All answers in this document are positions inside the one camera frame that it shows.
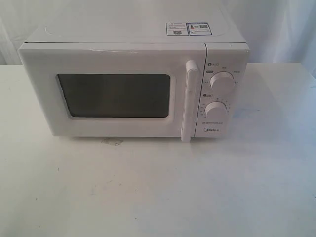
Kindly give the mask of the clear tape patch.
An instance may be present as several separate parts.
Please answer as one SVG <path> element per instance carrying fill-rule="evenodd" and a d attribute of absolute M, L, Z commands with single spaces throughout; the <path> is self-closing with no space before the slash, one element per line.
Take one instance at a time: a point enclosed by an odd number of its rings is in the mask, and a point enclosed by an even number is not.
<path fill-rule="evenodd" d="M 101 143 L 112 146 L 120 146 L 123 143 L 123 140 L 118 138 L 104 138 Z"/>

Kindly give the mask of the lower white control knob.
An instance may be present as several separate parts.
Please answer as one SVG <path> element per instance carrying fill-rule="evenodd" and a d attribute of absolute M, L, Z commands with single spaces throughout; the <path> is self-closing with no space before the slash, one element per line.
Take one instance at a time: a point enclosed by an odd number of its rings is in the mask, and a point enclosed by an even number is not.
<path fill-rule="evenodd" d="M 227 113 L 226 105 L 219 101 L 211 102 L 205 107 L 205 115 L 209 120 L 223 120 Z"/>

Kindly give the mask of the white microwave door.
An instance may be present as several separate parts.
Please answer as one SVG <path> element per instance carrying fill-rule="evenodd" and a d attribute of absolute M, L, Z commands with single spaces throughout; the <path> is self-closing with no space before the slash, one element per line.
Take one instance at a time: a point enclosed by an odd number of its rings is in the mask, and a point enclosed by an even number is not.
<path fill-rule="evenodd" d="M 203 43 L 25 43 L 19 54 L 55 136 L 195 135 Z"/>

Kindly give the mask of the upper white control knob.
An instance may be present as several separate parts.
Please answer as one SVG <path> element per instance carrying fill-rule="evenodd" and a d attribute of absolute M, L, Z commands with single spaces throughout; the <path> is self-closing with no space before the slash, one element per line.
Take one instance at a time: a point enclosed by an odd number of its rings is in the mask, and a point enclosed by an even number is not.
<path fill-rule="evenodd" d="M 235 81 L 231 73 L 221 71 L 210 78 L 210 87 L 215 94 L 227 95 L 234 90 Z"/>

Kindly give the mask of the white control knob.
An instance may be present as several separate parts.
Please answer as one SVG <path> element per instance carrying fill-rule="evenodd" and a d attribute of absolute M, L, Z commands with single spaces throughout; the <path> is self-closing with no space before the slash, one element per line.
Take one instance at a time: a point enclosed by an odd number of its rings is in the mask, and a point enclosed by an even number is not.
<path fill-rule="evenodd" d="M 209 120 L 223 120 L 227 113 L 226 105 L 219 101 L 211 102 L 205 107 L 205 115 Z"/>
<path fill-rule="evenodd" d="M 221 71 L 210 78 L 210 87 L 215 94 L 227 95 L 234 90 L 235 81 L 231 73 Z"/>

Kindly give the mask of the white microwave oven body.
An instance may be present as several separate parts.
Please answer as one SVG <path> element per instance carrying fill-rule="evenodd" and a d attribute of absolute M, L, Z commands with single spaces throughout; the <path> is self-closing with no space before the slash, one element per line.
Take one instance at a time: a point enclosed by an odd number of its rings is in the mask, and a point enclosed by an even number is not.
<path fill-rule="evenodd" d="M 171 22 L 207 22 L 212 35 L 168 36 Z M 203 43 L 207 56 L 192 138 L 220 138 L 227 132 L 249 56 L 246 40 L 218 0 L 68 0 L 25 43 Z M 234 77 L 234 90 L 227 95 L 210 87 L 210 78 L 221 71 Z M 227 107 L 223 120 L 205 115 L 206 105 L 215 101 Z"/>

